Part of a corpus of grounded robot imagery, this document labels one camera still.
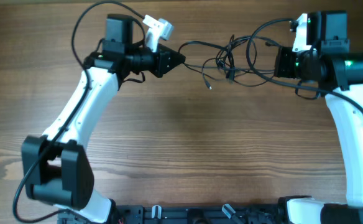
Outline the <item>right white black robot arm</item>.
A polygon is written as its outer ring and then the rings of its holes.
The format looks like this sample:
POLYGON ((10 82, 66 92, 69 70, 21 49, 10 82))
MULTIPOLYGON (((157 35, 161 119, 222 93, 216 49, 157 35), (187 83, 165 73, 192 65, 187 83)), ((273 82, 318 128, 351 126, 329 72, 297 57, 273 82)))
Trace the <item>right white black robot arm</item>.
POLYGON ((288 199, 290 223, 363 223, 363 53, 352 53, 345 11, 304 13, 290 24, 292 47, 279 50, 275 76, 315 81, 329 108, 346 171, 346 203, 288 199))

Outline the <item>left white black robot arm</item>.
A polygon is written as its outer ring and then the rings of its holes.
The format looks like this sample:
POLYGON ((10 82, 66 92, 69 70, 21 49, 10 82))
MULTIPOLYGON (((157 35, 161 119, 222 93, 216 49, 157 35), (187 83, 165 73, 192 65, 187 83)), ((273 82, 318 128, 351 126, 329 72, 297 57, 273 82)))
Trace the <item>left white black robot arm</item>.
POLYGON ((143 39, 133 42, 136 19, 109 14, 106 34, 82 64, 80 82, 58 118, 39 137, 24 140, 22 186, 28 198, 58 207, 63 219, 85 223, 123 223, 113 200, 94 189, 86 150, 107 104, 130 74, 150 72, 160 78, 185 57, 162 45, 173 26, 165 19, 145 16, 143 39))

